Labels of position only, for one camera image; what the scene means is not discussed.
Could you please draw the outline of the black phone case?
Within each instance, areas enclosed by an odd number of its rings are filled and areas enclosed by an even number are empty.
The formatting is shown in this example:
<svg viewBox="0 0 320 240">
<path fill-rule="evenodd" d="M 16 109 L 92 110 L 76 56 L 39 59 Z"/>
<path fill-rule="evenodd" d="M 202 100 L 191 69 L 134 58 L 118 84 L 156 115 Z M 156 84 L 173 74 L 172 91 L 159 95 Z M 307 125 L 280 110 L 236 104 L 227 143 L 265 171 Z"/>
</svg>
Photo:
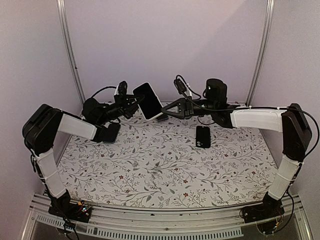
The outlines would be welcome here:
<svg viewBox="0 0 320 240">
<path fill-rule="evenodd" d="M 195 133 L 195 146 L 208 149 L 211 147 L 211 132 L 207 126 L 197 126 Z"/>
</svg>

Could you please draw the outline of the dark teal phone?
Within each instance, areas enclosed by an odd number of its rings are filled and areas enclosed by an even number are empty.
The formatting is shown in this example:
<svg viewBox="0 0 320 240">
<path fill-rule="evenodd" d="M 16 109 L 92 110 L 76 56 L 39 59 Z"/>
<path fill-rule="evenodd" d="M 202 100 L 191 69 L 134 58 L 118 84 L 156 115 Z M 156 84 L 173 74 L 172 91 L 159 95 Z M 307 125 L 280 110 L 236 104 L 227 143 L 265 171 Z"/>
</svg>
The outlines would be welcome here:
<svg viewBox="0 0 320 240">
<path fill-rule="evenodd" d="M 115 143 L 119 134 L 121 125 L 119 123 L 111 123 L 102 134 L 103 143 Z"/>
</svg>

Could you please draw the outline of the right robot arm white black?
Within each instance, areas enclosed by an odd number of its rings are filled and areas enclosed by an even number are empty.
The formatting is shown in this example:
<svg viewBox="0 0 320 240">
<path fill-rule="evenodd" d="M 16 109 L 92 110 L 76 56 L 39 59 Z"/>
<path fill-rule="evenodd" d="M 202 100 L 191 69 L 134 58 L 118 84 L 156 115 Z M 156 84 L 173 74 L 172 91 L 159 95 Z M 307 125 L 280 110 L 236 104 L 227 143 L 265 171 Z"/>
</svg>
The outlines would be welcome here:
<svg viewBox="0 0 320 240">
<path fill-rule="evenodd" d="M 210 115 L 223 128 L 256 128 L 282 133 L 282 160 L 272 185 L 264 195 L 258 213 L 269 218 L 278 210 L 281 199 L 297 177 L 308 150 L 312 130 L 306 119 L 308 113 L 299 104 L 288 107 L 241 107 L 227 103 L 227 85 L 220 79 L 206 81 L 203 99 L 187 96 L 186 85 L 176 78 L 174 86 L 181 98 L 163 107 L 161 111 L 177 119 Z"/>
</svg>

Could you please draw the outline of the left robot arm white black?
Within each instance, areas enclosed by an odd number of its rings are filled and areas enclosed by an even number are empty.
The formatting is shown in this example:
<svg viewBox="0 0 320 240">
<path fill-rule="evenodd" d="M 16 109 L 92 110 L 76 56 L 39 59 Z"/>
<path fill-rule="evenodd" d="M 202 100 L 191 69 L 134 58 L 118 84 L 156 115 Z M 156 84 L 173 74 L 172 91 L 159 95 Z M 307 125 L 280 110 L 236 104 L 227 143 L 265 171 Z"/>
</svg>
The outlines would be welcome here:
<svg viewBox="0 0 320 240">
<path fill-rule="evenodd" d="M 63 216 L 74 213 L 71 197 L 63 184 L 54 157 L 54 141 L 58 132 L 78 136 L 95 143 L 114 143 L 121 116 L 129 119 L 144 99 L 141 94 L 118 93 L 112 104 L 99 103 L 93 97 L 83 105 L 83 117 L 59 108 L 42 104 L 22 128 L 24 145 L 31 152 L 30 161 L 35 173 L 45 185 L 52 206 Z"/>
</svg>

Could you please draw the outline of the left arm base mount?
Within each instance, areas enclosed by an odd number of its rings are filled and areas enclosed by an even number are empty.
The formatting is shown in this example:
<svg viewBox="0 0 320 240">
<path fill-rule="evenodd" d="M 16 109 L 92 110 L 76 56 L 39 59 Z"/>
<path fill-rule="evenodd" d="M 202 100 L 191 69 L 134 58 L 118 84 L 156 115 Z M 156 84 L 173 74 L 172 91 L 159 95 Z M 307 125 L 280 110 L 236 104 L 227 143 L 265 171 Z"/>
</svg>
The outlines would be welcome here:
<svg viewBox="0 0 320 240">
<path fill-rule="evenodd" d="M 92 206 L 83 201 L 71 203 L 67 201 L 52 201 L 48 213 L 54 216 L 82 223 L 89 223 Z"/>
</svg>

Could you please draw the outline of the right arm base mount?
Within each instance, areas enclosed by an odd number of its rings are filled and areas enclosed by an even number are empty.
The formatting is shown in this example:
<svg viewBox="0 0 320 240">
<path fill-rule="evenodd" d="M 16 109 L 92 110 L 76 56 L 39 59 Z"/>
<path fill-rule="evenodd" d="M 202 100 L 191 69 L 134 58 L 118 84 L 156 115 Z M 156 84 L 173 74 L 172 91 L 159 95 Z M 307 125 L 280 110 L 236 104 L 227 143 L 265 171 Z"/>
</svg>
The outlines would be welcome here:
<svg viewBox="0 0 320 240">
<path fill-rule="evenodd" d="M 269 218 L 280 217 L 284 213 L 285 210 L 281 204 L 271 207 L 260 203 L 243 207 L 239 212 L 239 216 L 245 223 L 252 223 Z"/>
</svg>

